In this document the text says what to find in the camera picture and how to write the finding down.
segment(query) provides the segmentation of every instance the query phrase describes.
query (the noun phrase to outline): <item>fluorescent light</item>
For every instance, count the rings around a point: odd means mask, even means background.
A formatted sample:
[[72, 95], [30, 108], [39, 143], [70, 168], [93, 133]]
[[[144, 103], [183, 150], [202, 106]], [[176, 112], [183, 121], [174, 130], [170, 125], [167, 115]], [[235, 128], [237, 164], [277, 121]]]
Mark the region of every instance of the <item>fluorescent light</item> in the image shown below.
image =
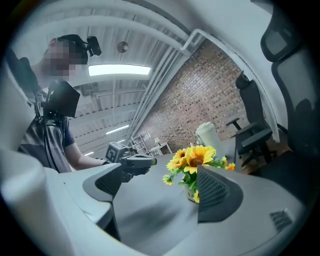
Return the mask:
[[85, 156], [89, 156], [89, 155], [91, 155], [91, 154], [93, 154], [94, 152], [90, 152], [90, 153], [86, 153], [86, 154], [84, 154]]
[[122, 127], [118, 128], [118, 129], [114, 129], [114, 130], [108, 131], [108, 132], [106, 132], [105, 134], [106, 134], [106, 135], [112, 134], [112, 133], [115, 133], [115, 132], [117, 132], [117, 131], [126, 129], [126, 128], [128, 128], [128, 127], [129, 127], [129, 124], [128, 124], [128, 125], [125, 125], [125, 126], [122, 126]]
[[134, 75], [149, 75], [150, 67], [138, 65], [123, 65], [123, 64], [104, 64], [89, 66], [89, 75], [110, 75], [110, 74], [134, 74]]

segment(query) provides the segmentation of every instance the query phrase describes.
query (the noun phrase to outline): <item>ceiling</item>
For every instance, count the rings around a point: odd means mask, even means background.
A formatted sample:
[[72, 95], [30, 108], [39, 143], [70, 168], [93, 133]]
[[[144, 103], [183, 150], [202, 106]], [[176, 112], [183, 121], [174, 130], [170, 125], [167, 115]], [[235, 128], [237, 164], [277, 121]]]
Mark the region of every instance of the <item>ceiling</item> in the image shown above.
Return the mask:
[[[42, 58], [52, 38], [78, 34], [84, 41], [96, 36], [101, 56], [89, 58], [88, 65], [135, 64], [151, 67], [149, 76], [89, 76], [88, 67], [76, 70], [68, 82], [81, 93], [76, 116], [69, 126], [82, 153], [97, 152], [109, 142], [135, 135], [146, 114], [169, 81], [191, 56], [197, 45], [180, 50], [189, 32], [167, 13], [152, 5], [121, 0], [60, 0], [41, 6], [26, 21], [13, 43], [18, 58], [31, 65]], [[128, 50], [117, 51], [125, 41]], [[106, 132], [129, 128], [106, 135]]]

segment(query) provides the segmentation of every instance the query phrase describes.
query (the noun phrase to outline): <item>brick wall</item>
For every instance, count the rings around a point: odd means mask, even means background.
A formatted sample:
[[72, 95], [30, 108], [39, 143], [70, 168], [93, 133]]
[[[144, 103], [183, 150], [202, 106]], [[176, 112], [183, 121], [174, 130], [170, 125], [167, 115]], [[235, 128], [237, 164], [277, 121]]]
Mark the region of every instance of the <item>brick wall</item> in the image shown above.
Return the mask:
[[235, 86], [238, 66], [217, 46], [204, 41], [181, 67], [143, 121], [137, 134], [150, 133], [145, 144], [155, 146], [154, 138], [168, 142], [171, 150], [196, 144], [199, 125], [212, 122], [221, 140], [235, 134], [233, 125], [225, 123], [239, 117], [248, 124], [245, 107]]

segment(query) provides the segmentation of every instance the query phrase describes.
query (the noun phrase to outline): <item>yellow flower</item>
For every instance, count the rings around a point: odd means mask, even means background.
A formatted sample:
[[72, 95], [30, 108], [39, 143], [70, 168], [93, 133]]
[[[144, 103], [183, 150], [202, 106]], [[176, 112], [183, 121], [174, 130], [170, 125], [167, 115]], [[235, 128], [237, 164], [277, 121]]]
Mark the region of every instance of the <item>yellow flower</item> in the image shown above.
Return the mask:
[[223, 166], [226, 167], [228, 165], [227, 158], [224, 156], [221, 158]]
[[164, 175], [163, 176], [163, 182], [166, 185], [172, 185], [174, 182], [170, 179], [170, 175]]
[[186, 162], [189, 166], [184, 168], [184, 172], [190, 174], [197, 173], [197, 166], [208, 166], [206, 163], [213, 161], [216, 150], [212, 146], [192, 146], [185, 153]]
[[229, 163], [228, 166], [225, 167], [226, 170], [234, 171], [236, 165], [234, 163]]
[[198, 189], [195, 191], [194, 195], [193, 195], [193, 200], [199, 204], [200, 203], [200, 197], [199, 197], [199, 191]]
[[180, 149], [177, 151], [177, 153], [175, 153], [173, 159], [181, 159], [181, 158], [184, 158], [186, 156], [186, 149]]
[[170, 172], [173, 172], [174, 168], [180, 168], [186, 164], [186, 158], [182, 157], [180, 159], [178, 158], [173, 158], [167, 165], [166, 167], [169, 169]]

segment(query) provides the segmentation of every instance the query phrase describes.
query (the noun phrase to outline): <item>white table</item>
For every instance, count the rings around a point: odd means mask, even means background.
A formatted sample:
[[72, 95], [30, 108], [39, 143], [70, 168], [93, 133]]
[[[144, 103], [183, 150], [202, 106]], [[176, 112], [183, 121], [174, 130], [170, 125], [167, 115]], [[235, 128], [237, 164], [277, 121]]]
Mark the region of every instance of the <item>white table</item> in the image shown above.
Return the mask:
[[162, 156], [163, 154], [162, 154], [161, 149], [163, 147], [167, 147], [169, 152], [170, 152], [170, 154], [172, 154], [172, 151], [171, 151], [171, 148], [168, 145], [168, 142], [162, 143], [161, 145], [158, 145], [158, 146], [155, 146], [155, 147], [151, 148], [149, 150], [149, 153], [151, 153], [151, 155], [154, 156], [154, 157], [155, 157], [155, 155]]

